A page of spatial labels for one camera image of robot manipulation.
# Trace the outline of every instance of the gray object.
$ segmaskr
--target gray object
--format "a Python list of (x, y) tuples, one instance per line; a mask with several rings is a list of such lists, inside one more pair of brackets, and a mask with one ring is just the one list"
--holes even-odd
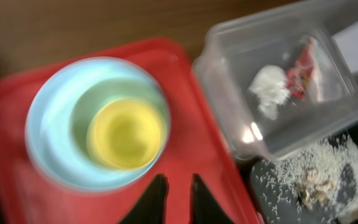
[[(358, 72), (350, 72), (332, 39), (357, 22), (358, 0), (302, 1), (208, 32), (195, 70), (236, 159), (282, 159), (358, 121)], [(291, 68), (308, 37), (327, 56), (324, 72), (314, 77), (306, 100), (291, 99), (276, 120), (264, 118), (248, 90), (252, 80), (268, 64)]]

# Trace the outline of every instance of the candy wrapper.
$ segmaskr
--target candy wrapper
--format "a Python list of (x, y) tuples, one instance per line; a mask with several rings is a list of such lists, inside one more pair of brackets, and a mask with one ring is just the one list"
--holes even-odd
[(295, 66), (286, 72), (287, 88), (291, 94), (299, 99), (304, 99), (306, 90), (313, 74), (314, 62), (311, 48), (316, 44), (314, 38), (309, 38)]

